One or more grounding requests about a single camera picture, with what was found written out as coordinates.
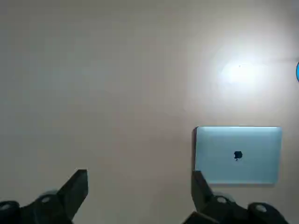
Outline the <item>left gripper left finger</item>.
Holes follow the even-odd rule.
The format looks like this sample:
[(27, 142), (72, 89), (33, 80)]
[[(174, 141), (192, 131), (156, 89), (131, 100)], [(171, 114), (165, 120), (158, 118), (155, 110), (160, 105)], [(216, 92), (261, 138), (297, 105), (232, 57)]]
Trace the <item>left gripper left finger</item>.
[(72, 224), (88, 195), (88, 172), (77, 170), (56, 192), (43, 194), (21, 207), (17, 201), (0, 202), (2, 224)]

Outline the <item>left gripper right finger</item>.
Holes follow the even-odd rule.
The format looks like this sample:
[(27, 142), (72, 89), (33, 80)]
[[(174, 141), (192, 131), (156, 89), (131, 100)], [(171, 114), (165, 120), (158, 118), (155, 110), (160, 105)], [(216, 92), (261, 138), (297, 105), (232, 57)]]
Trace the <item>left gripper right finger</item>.
[(226, 196), (215, 195), (200, 171), (192, 171), (191, 195), (196, 210), (184, 224), (288, 224), (267, 203), (253, 202), (244, 208)]

